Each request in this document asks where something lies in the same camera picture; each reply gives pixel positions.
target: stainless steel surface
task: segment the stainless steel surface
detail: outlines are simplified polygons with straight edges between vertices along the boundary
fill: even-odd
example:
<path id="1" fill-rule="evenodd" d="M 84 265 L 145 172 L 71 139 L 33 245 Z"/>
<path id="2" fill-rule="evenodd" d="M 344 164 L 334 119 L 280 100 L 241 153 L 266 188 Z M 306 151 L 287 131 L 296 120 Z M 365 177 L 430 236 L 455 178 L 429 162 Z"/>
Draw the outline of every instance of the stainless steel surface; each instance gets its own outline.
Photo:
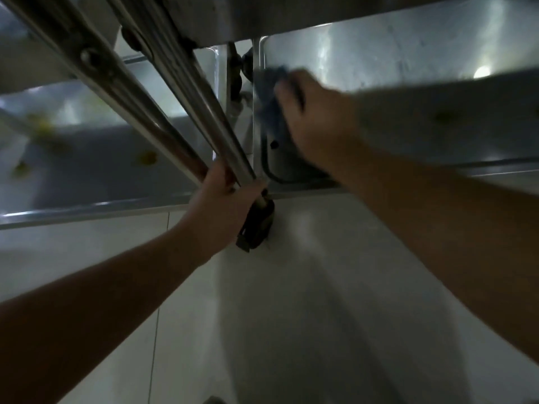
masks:
<path id="1" fill-rule="evenodd" d="M 539 0 L 452 0 L 262 38 L 255 66 L 306 67 L 354 93 L 364 137 L 382 149 L 473 175 L 514 172 L 539 164 L 532 34 Z M 270 149 L 254 123 L 255 171 L 273 178 L 271 192 L 333 184 Z"/>
<path id="2" fill-rule="evenodd" d="M 78 78 L 193 182 L 206 164 L 69 0 L 3 0 Z"/>
<path id="3" fill-rule="evenodd" d="M 71 0 L 113 45 L 120 24 L 105 0 Z M 0 94 L 75 78 L 58 57 L 0 3 Z"/>
<path id="4" fill-rule="evenodd" d="M 195 55 L 224 100 L 226 48 Z M 189 145 L 211 162 L 211 147 L 154 67 L 143 60 L 128 69 Z M 0 144 L 0 228 L 167 210 L 187 204 L 196 189 L 78 80 L 2 95 L 0 107 L 36 134 L 12 134 Z M 53 142 L 43 144 L 40 137 Z"/>
<path id="5" fill-rule="evenodd" d="M 444 0 L 167 0 L 174 23 L 198 46 L 259 38 Z"/>
<path id="6" fill-rule="evenodd" d="M 181 35 L 167 11 L 156 0 L 108 0 L 126 29 L 140 40 L 152 61 L 187 114 L 212 148 L 232 169 L 238 183 L 255 178 L 253 169 L 228 122 L 225 111 L 201 74 L 192 53 L 181 45 Z"/>

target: right hand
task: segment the right hand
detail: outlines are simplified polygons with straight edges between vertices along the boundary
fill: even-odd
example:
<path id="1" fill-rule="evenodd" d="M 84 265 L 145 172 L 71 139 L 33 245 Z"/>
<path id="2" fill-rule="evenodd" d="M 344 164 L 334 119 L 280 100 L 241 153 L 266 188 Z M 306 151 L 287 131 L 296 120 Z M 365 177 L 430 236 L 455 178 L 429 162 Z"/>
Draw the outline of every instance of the right hand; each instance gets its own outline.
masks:
<path id="1" fill-rule="evenodd" d="M 357 135 L 354 101 L 349 95 L 322 87 L 306 70 L 289 76 L 305 96 L 302 110 L 289 82 L 280 81 L 275 86 L 292 140 L 306 160 L 327 170 L 332 155 Z"/>

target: blue cloth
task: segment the blue cloth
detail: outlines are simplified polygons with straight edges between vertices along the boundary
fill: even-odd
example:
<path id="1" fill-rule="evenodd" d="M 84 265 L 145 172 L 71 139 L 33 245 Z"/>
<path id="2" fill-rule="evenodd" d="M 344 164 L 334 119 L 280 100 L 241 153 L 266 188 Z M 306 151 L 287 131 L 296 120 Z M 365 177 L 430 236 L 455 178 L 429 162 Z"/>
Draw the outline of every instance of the blue cloth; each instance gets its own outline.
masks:
<path id="1" fill-rule="evenodd" d="M 295 91 L 298 101 L 303 108 L 305 97 L 299 86 L 289 78 L 285 67 L 265 68 L 254 72 L 254 90 L 260 101 L 260 109 L 257 117 L 260 123 L 271 134 L 279 145 L 287 149 L 295 150 L 295 145 L 290 137 L 290 131 L 286 125 L 285 116 L 282 113 L 279 102 L 273 92 L 275 85 L 281 80 L 286 80 Z"/>

